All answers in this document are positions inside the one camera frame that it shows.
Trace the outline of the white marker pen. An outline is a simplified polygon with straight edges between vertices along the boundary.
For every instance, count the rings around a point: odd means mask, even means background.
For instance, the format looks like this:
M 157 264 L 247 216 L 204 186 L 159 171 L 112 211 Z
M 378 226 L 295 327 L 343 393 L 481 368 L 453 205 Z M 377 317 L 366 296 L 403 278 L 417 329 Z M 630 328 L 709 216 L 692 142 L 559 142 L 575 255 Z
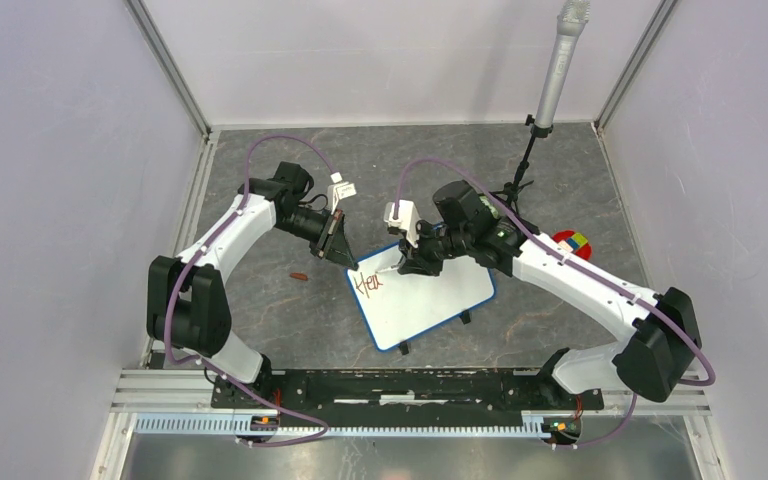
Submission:
M 399 268 L 400 268 L 399 265 L 393 265 L 393 266 L 389 266 L 389 267 L 386 267 L 386 268 L 379 269 L 375 273 L 376 274 L 385 274 L 385 273 L 394 272 L 394 271 L 398 272 Z

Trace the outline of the blue framed whiteboard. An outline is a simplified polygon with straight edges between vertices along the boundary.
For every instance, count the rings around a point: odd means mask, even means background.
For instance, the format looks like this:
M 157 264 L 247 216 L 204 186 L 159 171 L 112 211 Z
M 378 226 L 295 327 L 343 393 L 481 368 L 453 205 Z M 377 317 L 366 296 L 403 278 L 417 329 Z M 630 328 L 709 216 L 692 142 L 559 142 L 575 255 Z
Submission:
M 445 261 L 437 277 L 375 273 L 400 259 L 394 243 L 362 257 L 357 270 L 345 272 L 349 292 L 381 352 L 398 349 L 496 296 L 491 271 L 470 257 Z

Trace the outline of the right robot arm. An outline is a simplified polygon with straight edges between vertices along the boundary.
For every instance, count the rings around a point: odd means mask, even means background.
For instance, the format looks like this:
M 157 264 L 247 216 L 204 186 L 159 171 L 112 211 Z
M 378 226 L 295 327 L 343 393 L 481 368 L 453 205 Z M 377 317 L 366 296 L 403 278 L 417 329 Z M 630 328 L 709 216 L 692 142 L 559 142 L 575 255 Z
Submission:
M 446 262 L 469 257 L 478 265 L 537 286 L 597 321 L 613 342 L 557 351 L 541 368 L 540 400 L 562 408 L 577 394 L 625 388 L 665 402 L 701 351 L 690 297 L 664 293 L 613 276 L 562 247 L 493 195 L 454 181 L 433 196 L 438 224 L 422 220 L 407 200 L 390 202 L 384 220 L 401 235 L 402 275 L 438 276 Z

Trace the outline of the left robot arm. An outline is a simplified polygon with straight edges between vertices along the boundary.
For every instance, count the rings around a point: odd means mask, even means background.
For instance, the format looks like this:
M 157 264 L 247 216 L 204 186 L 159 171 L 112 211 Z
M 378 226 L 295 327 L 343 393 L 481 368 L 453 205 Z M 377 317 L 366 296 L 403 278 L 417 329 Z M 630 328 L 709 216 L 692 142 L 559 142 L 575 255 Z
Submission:
M 282 162 L 268 179 L 248 179 L 232 205 L 194 244 L 174 257 L 158 256 L 148 269 L 146 330 L 150 338 L 185 352 L 237 380 L 235 392 L 250 407 L 266 405 L 274 394 L 267 357 L 232 331 L 226 293 L 229 275 L 266 233 L 277 229 L 307 241 L 311 254 L 356 270 L 341 199 L 355 195 L 352 183 L 331 176 L 329 203 L 313 208 L 307 170 Z

